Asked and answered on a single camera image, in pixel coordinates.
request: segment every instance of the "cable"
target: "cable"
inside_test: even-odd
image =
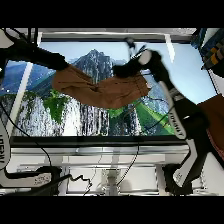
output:
[[[10,116],[8,115],[7,111],[5,110],[4,106],[2,105],[2,102],[0,102],[0,106],[1,106],[2,110],[4,111],[5,115],[6,115],[6,116],[8,117],[8,119],[10,120],[10,122],[14,125],[14,127],[16,127],[16,128],[17,128],[19,131],[21,131],[24,135],[26,135],[27,137],[29,137],[29,138],[31,138],[31,139],[33,140],[33,138],[32,138],[30,135],[28,135],[25,131],[23,131],[21,128],[19,128],[19,127],[12,121],[12,119],[11,119]],[[36,141],[34,141],[34,140],[33,140],[33,142],[34,142],[39,148],[41,148],[41,149],[43,150],[43,152],[44,152],[44,153],[46,154],[46,156],[48,157],[50,166],[52,166],[51,158],[50,158],[49,154],[47,153],[47,151],[46,151],[44,148],[42,148],[42,147],[39,145],[38,142],[36,142]]]
[[[174,108],[174,106],[172,106],[170,108],[170,110],[168,111],[168,113],[166,113],[158,122],[156,122],[154,125],[152,125],[149,129],[151,128],[154,128],[156,125],[158,125],[169,113],[170,111]],[[134,164],[137,156],[138,156],[138,153],[139,153],[139,143],[138,143],[138,150],[137,150],[137,153],[134,157],[134,159],[132,160],[130,166],[128,167],[128,169],[125,171],[125,173],[123,174],[123,176],[121,177],[121,180],[117,183],[117,186],[119,186],[119,184],[124,180],[125,176],[127,175],[128,171],[131,169],[132,165]]]
[[[101,156],[100,156],[100,159],[99,159],[99,160],[98,160],[98,162],[97,162],[97,165],[98,165],[98,164],[99,164],[99,162],[101,161],[102,156],[103,156],[103,154],[101,153]],[[97,168],[97,165],[96,165],[96,167],[95,167],[94,174],[93,174],[93,176],[92,176],[92,178],[91,178],[91,180],[90,180],[90,182],[91,182],[91,183],[92,183],[92,181],[93,181],[93,178],[96,176],[96,168]],[[87,188],[86,188],[86,192],[84,193],[84,195],[83,195],[83,196],[85,196],[86,194],[88,194],[88,193],[89,193],[89,191],[90,191],[90,187],[91,187],[91,186],[87,186]]]

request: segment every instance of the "brown towel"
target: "brown towel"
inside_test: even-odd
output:
[[[224,97],[216,95],[198,106],[207,115],[210,126],[208,136],[219,156],[224,160]]]
[[[83,104],[107,109],[121,108],[147,96],[150,90],[140,73],[128,78],[118,78],[115,75],[93,84],[88,75],[72,65],[56,72],[52,87]]]

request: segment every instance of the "display screen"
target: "display screen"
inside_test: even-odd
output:
[[[64,55],[67,62],[91,76],[95,83],[112,77],[114,64],[129,61],[124,42],[42,42],[40,47]],[[15,98],[24,66],[25,63],[12,63],[8,67],[9,81],[5,83],[8,91],[1,92],[5,103]],[[174,135],[168,116],[150,128],[169,107],[162,88],[148,71],[143,71],[151,87],[148,96],[116,110],[84,105],[52,89],[54,74],[54,70],[33,65],[16,120],[27,134],[37,137]],[[14,128],[12,136],[24,135]]]

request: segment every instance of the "black frame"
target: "black frame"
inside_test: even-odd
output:
[[[124,38],[70,38],[70,37],[43,37],[41,42],[123,42]],[[161,39],[135,39],[136,42],[148,43],[166,43],[165,36],[160,35]],[[189,44],[189,38],[174,39],[173,43]],[[169,146],[169,145],[186,145],[184,140],[178,139],[175,135],[163,136],[58,136],[58,137],[22,137],[11,136],[10,145],[12,148],[39,148],[35,142],[41,147],[47,148],[74,148],[74,147],[97,147],[109,146]]]

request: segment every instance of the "robotic arm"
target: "robotic arm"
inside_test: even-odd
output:
[[[12,37],[4,29],[0,29],[0,40],[1,80],[4,78],[8,60],[32,62],[54,70],[62,70],[68,66],[62,55],[41,49],[25,38],[22,40]],[[175,188],[184,188],[200,176],[207,152],[212,147],[206,134],[209,126],[208,120],[198,106],[175,88],[161,61],[161,56],[156,51],[142,49],[127,64],[113,67],[114,73],[120,77],[134,75],[142,69],[149,69],[163,88],[170,108],[169,121],[174,128],[175,135],[179,139],[186,140],[189,145],[189,154],[182,164],[170,171],[171,185],[174,184]],[[10,156],[9,137],[0,119],[0,186],[39,187],[52,180],[50,172],[10,176],[5,169]]]

